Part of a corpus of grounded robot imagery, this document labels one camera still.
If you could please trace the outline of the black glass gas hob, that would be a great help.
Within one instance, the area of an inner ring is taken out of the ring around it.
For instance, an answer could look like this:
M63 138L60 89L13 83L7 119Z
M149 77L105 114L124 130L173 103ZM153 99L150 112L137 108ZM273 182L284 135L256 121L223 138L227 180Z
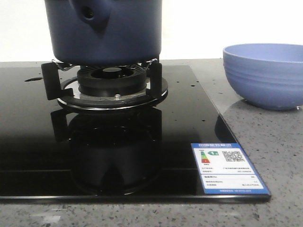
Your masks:
M40 68L1 68L0 201L269 201L257 172L235 189L200 175L216 157L250 161L189 66L163 77L169 94L156 107L89 114L48 101Z

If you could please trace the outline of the dark blue cooking pot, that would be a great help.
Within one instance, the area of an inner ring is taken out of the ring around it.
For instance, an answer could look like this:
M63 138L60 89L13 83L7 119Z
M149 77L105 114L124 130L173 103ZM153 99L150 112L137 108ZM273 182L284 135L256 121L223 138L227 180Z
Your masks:
M47 0L53 53L65 63L123 65L161 52L160 0Z

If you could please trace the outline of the light blue ribbed bowl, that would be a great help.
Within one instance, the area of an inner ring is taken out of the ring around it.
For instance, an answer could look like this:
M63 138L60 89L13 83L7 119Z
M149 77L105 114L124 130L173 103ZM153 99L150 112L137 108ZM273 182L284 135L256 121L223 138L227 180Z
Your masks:
M303 47L297 44L237 44L223 49L225 75L249 103L271 110L303 104Z

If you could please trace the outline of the black pan support grate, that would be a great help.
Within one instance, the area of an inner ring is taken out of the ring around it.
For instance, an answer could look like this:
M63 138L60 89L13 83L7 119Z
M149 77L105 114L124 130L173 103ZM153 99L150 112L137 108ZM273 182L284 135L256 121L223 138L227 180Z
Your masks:
M95 67L120 67L131 66L95 66ZM168 95L168 83L162 76L162 65L153 59L143 65L133 64L146 72L146 87L130 95L116 94L111 97L90 96L79 91L77 75L71 79L61 81L59 71L67 71L73 66L67 63L52 61L41 65L48 100L56 99L65 107L81 111L115 111L131 109L146 105L157 105ZM79 70L89 67L81 66Z

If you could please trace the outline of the blue energy label sticker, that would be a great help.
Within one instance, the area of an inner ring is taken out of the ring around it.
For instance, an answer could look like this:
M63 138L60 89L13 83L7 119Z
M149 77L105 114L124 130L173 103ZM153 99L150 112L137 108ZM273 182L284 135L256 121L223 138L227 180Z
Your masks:
M255 167L238 143L192 143L204 193L269 195Z

